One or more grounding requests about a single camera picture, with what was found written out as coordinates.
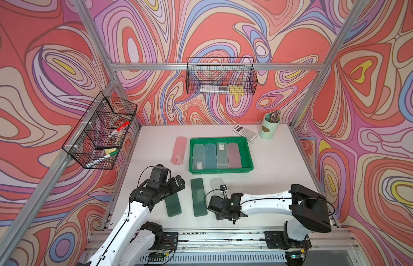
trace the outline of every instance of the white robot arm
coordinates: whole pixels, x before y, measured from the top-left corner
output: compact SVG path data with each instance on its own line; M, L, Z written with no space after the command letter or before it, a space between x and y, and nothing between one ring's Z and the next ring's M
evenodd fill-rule
M136 188L129 204L103 245L87 264L77 266L133 266L151 248L164 245L162 226L146 222L153 206L161 199L184 189L184 181L176 176L167 182L169 169L156 166L150 179ZM301 185L276 194L250 195L236 193L231 198L212 196L208 209L216 213L217 220L227 219L235 223L241 217L259 213L281 213L294 218L284 224L284 233L276 248L288 249L302 243L309 232L331 231L326 199ZM171 240L166 250L173 246Z
M184 189L184 180L179 175L167 181L169 172L162 165L152 169L150 178L131 193L124 214L106 241L87 264L77 266L134 266L147 250L164 246L162 226L143 223L155 204Z
M241 217L259 213L280 213L294 218L284 224L282 241L288 243L281 248L289 248L289 242L301 242L309 232L327 233L331 231L327 200L321 194L302 185L291 185L291 190L276 194L250 195L232 194L230 199L212 196L208 209L215 212L217 220L227 219L233 224Z

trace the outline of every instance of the pink pencil case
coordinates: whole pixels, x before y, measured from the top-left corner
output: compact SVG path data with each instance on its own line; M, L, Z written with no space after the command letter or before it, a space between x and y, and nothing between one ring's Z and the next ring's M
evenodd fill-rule
M237 143L227 144L227 157L229 158L229 169L242 168L241 153L239 152L239 145Z
M172 151L171 163L182 164L186 153L187 137L177 137Z

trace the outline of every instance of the black cable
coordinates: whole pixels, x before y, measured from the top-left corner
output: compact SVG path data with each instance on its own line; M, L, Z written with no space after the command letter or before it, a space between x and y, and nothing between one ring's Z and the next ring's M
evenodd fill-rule
M309 250L309 249L306 248L306 249L304 250L305 254L304 254L303 263L305 262L305 260L306 260L306 258L307 258L307 250Z
M213 190L211 190L210 192L208 192L205 196L204 196L204 204L205 204L205 208L207 209L207 210L209 210L209 211L211 211L210 209L208 209L208 207L206 206L207 204L207 202L205 201L205 199L207 198L207 196L208 196L208 194L210 194L211 192L213 192L213 191L216 191L216 190L220 190L220 189L213 189Z
M292 200L292 199L297 199L297 200L298 200L298 199L299 199L299 200L303 200L303 199L312 200L312 199L313 199L313 200L314 200L314 198L297 198L297 197L294 197L294 198L261 198L261 199L250 199L250 200L244 201L244 202L241 203L241 205L244 204L244 203L250 202L250 201L262 200L262 199L264 199L264 200L270 200L270 199L272 199L272 200L279 200L279 199L280 199L280 200ZM331 205L331 206L332 206L332 209L333 209L333 212L332 212L329 216L334 215L336 209L334 208L334 206L332 205L331 202L327 201L326 199L320 199L320 198L317 198L317 199L315 199L315 200L322 200L322 201L327 202L329 205Z
M168 240L169 240L169 242L171 243L172 250L173 250L174 252L172 253L171 258L170 258L169 260L167 260L166 262L162 263L162 264L161 264L161 266L162 266L162 265L165 265L167 262L169 262L170 260L172 260L172 258L174 258L174 255L175 255L175 247L174 247L174 245L172 244L171 239L169 239L169 238L165 238L165 240L167 240L167 239L168 239Z
M167 260L166 262L164 262L163 264L161 264L161 265L165 265L167 262L169 262L170 260L172 260L172 258L174 258L174 255L175 255L175 249L174 249L174 252L172 253L171 258L170 258L169 260Z
M132 192L129 194L129 199L128 199L128 215L127 215L127 217L129 217L129 209L131 208L131 195L132 195Z
M127 220L125 220L124 223L121 225L121 227L119 227L118 231L117 231L116 234L113 236L112 241L111 241L111 242L107 245L107 247L105 248L102 256L104 256L104 254L107 252L107 250L108 250L108 248L110 247L110 245L112 245L113 240L115 240L115 237L118 235L119 231L121 231L122 227L125 225L126 222L127 222ZM102 261L102 260L99 259L99 261L97 262L96 266L98 266L101 261Z
M154 166L148 166L148 167L146 167L146 168L141 172L140 177L138 178L138 181L137 181L137 187L138 187L138 184L140 183L141 175L142 175L143 172L144 172L147 168L149 168L149 167L154 167Z

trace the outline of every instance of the colorful swirl pattern wall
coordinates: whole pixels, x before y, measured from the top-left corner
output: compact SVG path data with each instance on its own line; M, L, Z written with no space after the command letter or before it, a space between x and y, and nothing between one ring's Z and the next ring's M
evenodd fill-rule
M97 0L90 9L113 62L185 63L241 57L260 63L322 62L350 1ZM259 71L254 96L187 95L180 71L123 71L144 124L255 123L281 109L288 123L315 72Z
M87 0L115 62L251 55L323 62L350 0ZM118 73L138 120L289 122L314 73L259 71L253 97L194 96L185 72ZM0 237L108 83L73 0L0 0ZM373 265L413 265L413 1L372 0L297 128L337 215ZM113 171L66 169L10 265L74 265L105 214Z
M297 131L371 265L413 266L413 1L369 3Z
M99 91L104 67L69 1L0 1L0 238ZM105 215L113 171L71 162L8 265L75 265Z

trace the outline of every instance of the pencil holder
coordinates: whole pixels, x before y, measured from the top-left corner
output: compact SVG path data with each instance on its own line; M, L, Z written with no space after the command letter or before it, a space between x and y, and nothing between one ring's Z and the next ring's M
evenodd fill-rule
M281 122L280 118L279 118L279 121L276 123L270 123L268 120L270 120L269 113L264 115L263 123L261 124L261 128L259 131L260 137L262 137L265 140L269 140L273 137L276 129L278 128L279 123Z

